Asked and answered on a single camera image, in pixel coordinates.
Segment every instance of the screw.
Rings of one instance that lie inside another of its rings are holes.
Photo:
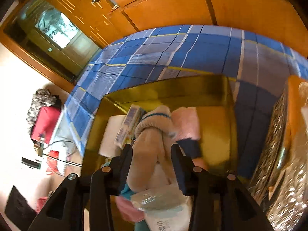
[[[193,171],[196,172],[196,173],[200,173],[202,171],[202,168],[200,167],[194,167],[193,168]]]
[[[235,176],[234,174],[228,174],[228,175],[227,175],[227,178],[228,178],[229,180],[235,180],[235,179],[236,179],[236,176]]]
[[[69,174],[67,178],[69,180],[74,180],[76,178],[76,174]]]
[[[111,170],[111,167],[109,167],[109,166],[105,166],[105,167],[102,168],[102,171],[105,172],[105,173],[108,173],[110,170]]]

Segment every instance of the doorway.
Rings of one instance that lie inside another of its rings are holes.
[[[30,0],[4,32],[25,51],[75,84],[100,48],[46,0]]]

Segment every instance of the door handle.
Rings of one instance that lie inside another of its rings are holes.
[[[91,3],[97,3],[97,2],[99,2],[100,0],[92,0],[92,2]]]

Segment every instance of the camouflage cloth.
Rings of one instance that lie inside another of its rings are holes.
[[[31,133],[31,128],[35,125],[39,111],[42,107],[50,107],[56,103],[57,98],[50,94],[48,89],[38,89],[32,97],[31,107],[28,111],[27,122],[28,133]]]

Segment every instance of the blue plaid fabric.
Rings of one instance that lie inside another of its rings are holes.
[[[154,28],[101,50],[86,67],[64,107],[81,154],[105,94],[146,82],[206,73],[230,77],[236,102],[238,173],[251,177],[273,105],[289,75],[308,79],[308,62],[281,42],[236,28]]]

